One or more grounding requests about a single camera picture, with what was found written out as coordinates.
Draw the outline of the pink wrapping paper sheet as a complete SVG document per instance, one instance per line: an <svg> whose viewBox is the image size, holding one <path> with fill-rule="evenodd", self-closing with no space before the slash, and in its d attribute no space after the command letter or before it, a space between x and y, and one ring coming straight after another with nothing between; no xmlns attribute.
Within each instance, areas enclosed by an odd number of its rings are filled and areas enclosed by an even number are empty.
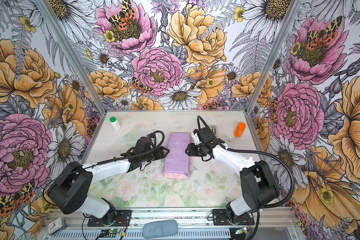
<svg viewBox="0 0 360 240"><path fill-rule="evenodd" d="M190 157L186 154L192 141L189 133L171 133L165 158L163 176L170 179L187 180L190 177Z"/></svg>

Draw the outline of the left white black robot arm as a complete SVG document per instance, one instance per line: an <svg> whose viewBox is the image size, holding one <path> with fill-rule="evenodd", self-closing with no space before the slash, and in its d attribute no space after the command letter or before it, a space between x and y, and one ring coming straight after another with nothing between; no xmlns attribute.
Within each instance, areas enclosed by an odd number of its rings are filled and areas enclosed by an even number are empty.
<svg viewBox="0 0 360 240"><path fill-rule="evenodd" d="M91 196L89 189L101 180L136 169L143 171L153 161L165 158L170 151L163 147L164 140L157 141L157 134L164 135L155 131L141 137L120 157L89 165L68 164L53 180L47 196L65 215L82 213L95 217L101 225L111 226L117 219L116 208L104 198Z"/></svg>

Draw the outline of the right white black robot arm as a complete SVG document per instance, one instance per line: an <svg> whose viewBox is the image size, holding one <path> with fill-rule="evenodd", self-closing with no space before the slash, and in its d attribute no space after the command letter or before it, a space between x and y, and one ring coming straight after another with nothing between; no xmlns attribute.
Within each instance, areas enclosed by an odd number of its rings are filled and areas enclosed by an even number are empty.
<svg viewBox="0 0 360 240"><path fill-rule="evenodd" d="M245 214L264 208L280 195L276 180L265 161L256 162L229 149L207 127L194 130L191 136L193 142L185 150L188 156L200 157L204 162L204 158L209 156L226 164L240 177L242 195L226 206L227 218L231 223Z"/></svg>

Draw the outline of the grey tape dispenser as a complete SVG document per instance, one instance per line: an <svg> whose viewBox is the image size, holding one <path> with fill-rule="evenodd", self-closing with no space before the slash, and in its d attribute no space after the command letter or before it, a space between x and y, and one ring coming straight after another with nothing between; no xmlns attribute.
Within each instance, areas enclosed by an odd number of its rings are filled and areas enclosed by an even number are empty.
<svg viewBox="0 0 360 240"><path fill-rule="evenodd" d="M212 127L211 127L211 130L212 130L212 132L213 132L214 135L217 134L217 127L216 127L216 126L212 126Z"/></svg>

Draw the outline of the orange bottle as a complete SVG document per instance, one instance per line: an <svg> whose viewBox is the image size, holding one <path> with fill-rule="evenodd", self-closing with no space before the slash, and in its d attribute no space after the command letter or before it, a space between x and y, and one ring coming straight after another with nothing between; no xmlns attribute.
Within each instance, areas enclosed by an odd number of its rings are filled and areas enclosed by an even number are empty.
<svg viewBox="0 0 360 240"><path fill-rule="evenodd" d="M240 138L243 135L245 129L246 129L246 124L245 123L242 123L242 122L238 123L238 125L237 125L237 127L235 129L235 132L234 132L234 136L236 138Z"/></svg>

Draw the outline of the white bottle green cap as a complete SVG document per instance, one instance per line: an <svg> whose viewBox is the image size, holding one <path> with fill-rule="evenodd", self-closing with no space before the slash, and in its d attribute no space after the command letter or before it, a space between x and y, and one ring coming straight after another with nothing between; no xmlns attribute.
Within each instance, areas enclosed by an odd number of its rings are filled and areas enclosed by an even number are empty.
<svg viewBox="0 0 360 240"><path fill-rule="evenodd" d="M110 124L115 131L120 131L122 128L120 121L116 117L110 117Z"/></svg>

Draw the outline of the grey foam pad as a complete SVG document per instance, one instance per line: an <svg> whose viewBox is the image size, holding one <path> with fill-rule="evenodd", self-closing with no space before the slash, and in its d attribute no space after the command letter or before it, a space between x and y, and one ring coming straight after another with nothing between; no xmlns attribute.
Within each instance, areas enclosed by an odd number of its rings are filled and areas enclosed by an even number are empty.
<svg viewBox="0 0 360 240"><path fill-rule="evenodd" d="M174 236L178 232L178 223L175 220L150 222L144 225L143 238L155 239Z"/></svg>

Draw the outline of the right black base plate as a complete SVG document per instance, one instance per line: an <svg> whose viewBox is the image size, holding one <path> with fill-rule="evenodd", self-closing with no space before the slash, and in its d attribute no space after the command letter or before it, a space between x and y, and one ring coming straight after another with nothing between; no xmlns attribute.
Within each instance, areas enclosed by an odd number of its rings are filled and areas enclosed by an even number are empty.
<svg viewBox="0 0 360 240"><path fill-rule="evenodd" d="M243 215L237 216L232 211L227 209L213 209L212 221L214 222L215 226L252 226L255 224L253 215L245 213Z"/></svg>

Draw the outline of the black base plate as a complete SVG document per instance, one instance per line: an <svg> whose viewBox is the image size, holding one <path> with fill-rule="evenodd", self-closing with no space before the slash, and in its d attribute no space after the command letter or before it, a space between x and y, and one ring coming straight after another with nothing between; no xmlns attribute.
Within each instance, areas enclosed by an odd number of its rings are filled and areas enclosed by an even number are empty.
<svg viewBox="0 0 360 240"><path fill-rule="evenodd" d="M253 215L245 213L243 215L237 216L232 211L227 209L213 209L212 221L214 222L215 226L252 226L255 224Z"/></svg>
<svg viewBox="0 0 360 240"><path fill-rule="evenodd" d="M132 210L110 210L102 218L90 216L88 227L128 227Z"/></svg>

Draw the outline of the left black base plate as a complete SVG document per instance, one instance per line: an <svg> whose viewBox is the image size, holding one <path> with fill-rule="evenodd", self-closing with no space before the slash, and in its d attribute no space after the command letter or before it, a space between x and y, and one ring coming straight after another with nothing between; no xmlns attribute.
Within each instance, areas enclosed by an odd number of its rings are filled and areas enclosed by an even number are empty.
<svg viewBox="0 0 360 240"><path fill-rule="evenodd" d="M90 216L88 227L128 227L132 210L110 210L102 218Z"/></svg>

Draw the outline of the aluminium front rail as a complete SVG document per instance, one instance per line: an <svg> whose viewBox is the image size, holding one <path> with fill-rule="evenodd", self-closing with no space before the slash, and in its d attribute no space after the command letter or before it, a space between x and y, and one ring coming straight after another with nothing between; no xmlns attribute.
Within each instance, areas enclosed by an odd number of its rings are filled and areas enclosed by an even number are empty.
<svg viewBox="0 0 360 240"><path fill-rule="evenodd" d="M132 208L131 215L125 217L125 222L129 223L130 229L141 229L143 225L165 220L175 220L180 228L215 228L212 214L214 207L211 208ZM61 211L54 209L47 216L43 229L57 218L63 218L65 228L79 229L84 225L87 230L88 220L84 219L82 213L64 215ZM273 209L263 209L260 211L260 228L287 228L298 227L298 220L293 210L289 207L277 207Z"/></svg>

